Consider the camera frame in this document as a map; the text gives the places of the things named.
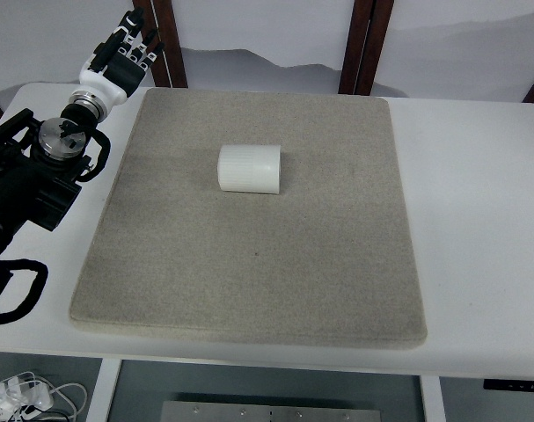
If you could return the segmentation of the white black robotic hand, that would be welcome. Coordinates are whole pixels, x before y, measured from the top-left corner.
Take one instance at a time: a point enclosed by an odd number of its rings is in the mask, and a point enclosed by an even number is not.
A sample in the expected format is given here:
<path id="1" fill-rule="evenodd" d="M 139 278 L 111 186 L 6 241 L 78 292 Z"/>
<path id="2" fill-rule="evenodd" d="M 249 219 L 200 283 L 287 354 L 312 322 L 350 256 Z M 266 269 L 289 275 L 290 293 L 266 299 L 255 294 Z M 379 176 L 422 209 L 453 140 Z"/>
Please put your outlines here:
<path id="1" fill-rule="evenodd" d="M 102 113 L 109 113 L 137 90 L 141 81 L 162 54 L 165 44 L 151 42 L 157 31 L 152 29 L 137 43 L 144 26 L 144 9 L 136 6 L 127 11 L 106 41 L 100 43 L 79 74 L 80 94 L 94 101 Z"/>

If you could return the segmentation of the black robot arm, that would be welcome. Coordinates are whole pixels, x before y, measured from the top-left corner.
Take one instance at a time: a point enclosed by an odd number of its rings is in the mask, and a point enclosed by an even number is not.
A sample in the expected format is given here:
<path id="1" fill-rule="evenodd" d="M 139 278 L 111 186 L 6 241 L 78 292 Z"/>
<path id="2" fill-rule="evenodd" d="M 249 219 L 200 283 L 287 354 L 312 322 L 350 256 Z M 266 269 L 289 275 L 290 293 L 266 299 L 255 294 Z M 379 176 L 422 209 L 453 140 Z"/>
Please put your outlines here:
<path id="1" fill-rule="evenodd" d="M 111 143 L 98 129 L 106 105 L 78 90 L 56 118 L 25 108 L 0 125 L 0 255 L 26 222 L 54 230 L 83 182 L 105 168 Z"/>

